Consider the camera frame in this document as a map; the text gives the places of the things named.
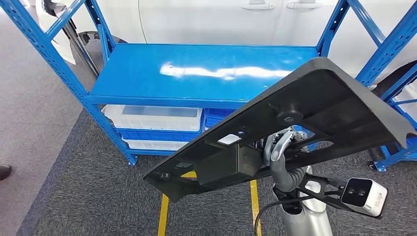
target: plastic storage bin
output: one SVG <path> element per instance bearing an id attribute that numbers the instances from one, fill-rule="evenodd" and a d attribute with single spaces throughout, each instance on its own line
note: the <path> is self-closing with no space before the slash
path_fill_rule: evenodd
<path id="1" fill-rule="evenodd" d="M 102 112 L 115 128 L 199 132 L 202 108 L 106 105 Z"/>
<path id="2" fill-rule="evenodd" d="M 190 142 L 197 138 L 200 132 L 157 131 L 138 129 L 116 129 L 124 140 L 175 141 Z"/>
<path id="3" fill-rule="evenodd" d="M 215 109 L 215 108 L 205 108 L 204 113 L 206 116 L 206 129 L 209 129 L 210 127 L 214 126 L 218 122 L 220 122 L 222 119 L 224 119 L 226 116 L 233 113 L 235 110 L 233 109 Z"/>
<path id="4" fill-rule="evenodd" d="M 130 140 L 123 139 L 130 149 L 145 149 L 145 150 L 167 150 L 176 151 L 188 142 L 169 142 L 169 141 L 150 141 L 150 140 Z"/>

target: camera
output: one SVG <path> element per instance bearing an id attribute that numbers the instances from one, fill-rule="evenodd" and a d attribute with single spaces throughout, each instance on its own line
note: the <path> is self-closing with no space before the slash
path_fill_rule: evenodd
<path id="1" fill-rule="evenodd" d="M 388 190 L 366 178 L 350 178 L 341 202 L 350 209 L 373 217 L 381 216 Z"/>

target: black mounting bracket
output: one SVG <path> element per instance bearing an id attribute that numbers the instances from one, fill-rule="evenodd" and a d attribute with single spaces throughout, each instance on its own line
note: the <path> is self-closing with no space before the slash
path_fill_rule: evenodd
<path id="1" fill-rule="evenodd" d="M 288 170 L 332 160 L 416 135 L 399 113 L 327 58 L 315 58 L 205 131 L 145 174 L 173 202 L 270 175 L 255 143 L 291 125 L 315 135 L 285 151 Z M 228 135 L 240 140 L 219 142 Z M 307 152 L 319 141 L 329 147 Z M 181 175 L 195 170 L 197 179 Z"/>

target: black cable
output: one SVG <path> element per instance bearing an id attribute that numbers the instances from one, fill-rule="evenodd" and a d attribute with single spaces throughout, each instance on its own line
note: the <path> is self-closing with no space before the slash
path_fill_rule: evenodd
<path id="1" fill-rule="evenodd" d="M 300 201 L 304 201 L 304 200 L 308 200 L 308 199 L 312 199 L 313 197 L 311 196 L 307 196 L 307 197 L 302 197 L 302 198 L 296 198 L 296 199 L 290 199 L 290 200 L 281 200 L 278 202 L 274 202 L 274 203 L 270 203 L 266 206 L 264 206 L 258 213 L 258 215 L 256 216 L 255 219 L 255 225 L 253 227 L 253 231 L 255 233 L 255 236 L 258 236 L 258 225 L 259 225 L 259 220 L 261 219 L 261 215 L 268 210 L 269 208 L 276 206 L 276 205 L 280 205 L 280 204 L 288 204 L 288 203 L 295 203 L 295 202 L 300 202 Z"/>

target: gray carpet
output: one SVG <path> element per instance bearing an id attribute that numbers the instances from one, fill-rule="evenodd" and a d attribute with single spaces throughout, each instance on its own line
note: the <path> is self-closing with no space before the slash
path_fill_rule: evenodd
<path id="1" fill-rule="evenodd" d="M 366 165 L 376 155 L 365 151 L 313 167 L 318 175 L 372 178 L 391 192 L 382 220 L 328 207 L 334 235 L 417 235 L 417 163 L 399 163 L 379 174 Z M 161 158 L 141 156 L 136 167 L 127 166 L 82 112 L 18 235 L 156 235 L 161 194 L 142 174 Z M 260 207 L 273 201 L 270 188 L 270 178 L 258 181 Z M 285 234 L 276 208 L 261 223 L 264 236 Z M 170 203 L 166 235 L 252 235 L 249 184 Z"/>

